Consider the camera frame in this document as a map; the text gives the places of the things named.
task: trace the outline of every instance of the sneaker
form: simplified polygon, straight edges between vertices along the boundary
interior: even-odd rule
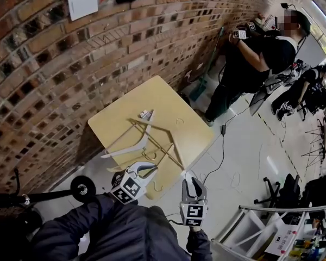
[[[214,125],[214,121],[209,121],[207,118],[205,118],[205,116],[203,116],[202,119],[209,127]]]
[[[278,111],[278,114],[277,114],[277,117],[278,117],[278,120],[281,122],[283,117],[285,115],[285,112],[283,110],[279,110]]]
[[[271,105],[271,110],[272,110],[273,115],[277,114],[278,110],[275,109],[273,105]]]

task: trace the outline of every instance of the tiled floor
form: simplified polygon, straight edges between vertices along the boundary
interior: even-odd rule
[[[301,157],[302,154],[315,150],[318,142],[310,144],[314,136],[304,132],[317,128],[317,118],[321,113],[312,116],[307,115],[306,121],[302,122],[299,114],[294,114],[286,119],[287,132],[285,140],[285,129],[270,110],[271,102],[284,90],[277,90],[259,110],[259,114],[253,117],[249,111],[235,117],[227,124],[227,132],[224,137],[224,162],[221,168],[210,176],[206,182],[208,188],[209,212],[204,222],[203,229],[210,238],[217,236],[229,220],[236,214],[240,204],[252,205],[253,200],[262,199],[268,196],[268,190],[263,182],[268,177],[272,182],[283,183],[288,173],[294,176],[299,173],[302,181],[301,188],[307,181],[319,175],[319,164],[306,169],[308,157]],[[197,160],[187,172],[187,179],[190,176],[197,176],[204,179],[205,174],[216,169],[222,161],[222,136],[220,136],[220,125],[235,114],[240,113],[248,107],[247,101],[251,96],[241,97],[234,103],[229,111],[216,120],[213,130],[215,141],[208,150]],[[209,103],[209,95],[206,91],[196,102],[196,107],[204,111]],[[85,165],[85,167],[64,181],[56,190],[68,189],[71,180],[77,175],[86,175],[93,179],[97,186],[97,192],[103,193],[111,188],[112,174],[106,170],[109,167],[99,156]],[[162,193],[156,201],[150,201],[145,197],[139,200],[144,206],[160,206],[166,215],[179,212],[181,199],[181,183],[184,175],[174,186]],[[79,206],[71,196],[39,203],[45,220],[53,219],[56,216],[67,213],[72,208]],[[179,215],[169,217],[179,221]],[[185,247],[187,242],[188,227],[173,225],[178,232],[179,243]],[[88,245],[88,238],[80,243],[80,252],[84,252]]]

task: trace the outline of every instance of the black and white marker cube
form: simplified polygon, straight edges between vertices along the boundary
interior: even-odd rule
[[[244,30],[236,30],[233,32],[234,39],[246,39],[246,31]]]
[[[146,188],[141,188],[139,181],[132,178],[128,172],[116,180],[110,191],[124,205],[137,200],[145,192]]]
[[[181,218],[186,226],[201,226],[207,212],[207,205],[180,203]]]
[[[255,31],[256,30],[255,23],[253,23],[253,22],[248,22],[248,27],[249,27],[250,31]]]

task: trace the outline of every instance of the white paper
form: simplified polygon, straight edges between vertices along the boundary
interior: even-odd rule
[[[98,0],[68,0],[72,21],[98,11]]]
[[[265,252],[271,253],[276,256],[281,256],[284,254],[287,250],[290,250],[288,248],[288,245],[294,235],[296,235],[298,229],[298,225],[283,225],[280,227],[280,229],[277,231],[274,239],[268,246],[268,248],[265,250]]]

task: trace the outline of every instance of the tan table top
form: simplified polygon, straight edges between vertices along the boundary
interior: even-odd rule
[[[142,111],[151,111],[153,109],[155,110],[153,123],[157,122],[159,125],[165,125],[166,128],[174,132],[174,139],[178,144],[185,164],[184,168],[187,169],[212,141],[214,133],[193,109],[159,76],[144,82],[107,106],[90,118],[88,124],[103,146],[107,148],[133,125],[130,118],[137,118]],[[167,132],[152,127],[150,135],[168,151],[173,141]],[[133,146],[140,141],[142,136],[143,134],[133,127],[109,149],[109,152]],[[157,149],[148,140],[146,152],[156,151]],[[120,166],[117,170],[124,170],[136,161],[151,161],[158,164],[165,155],[164,152],[157,151],[156,156],[153,153],[148,154],[150,158],[154,158],[154,160],[148,160],[142,156],[142,151],[113,157]],[[171,155],[180,161],[176,148]],[[179,178],[181,172],[181,167],[170,158],[166,158],[161,165],[158,165],[158,172],[153,179],[156,182],[156,189],[154,188],[153,181],[151,181],[147,186],[146,196],[150,199],[158,198],[161,189],[170,188]]]

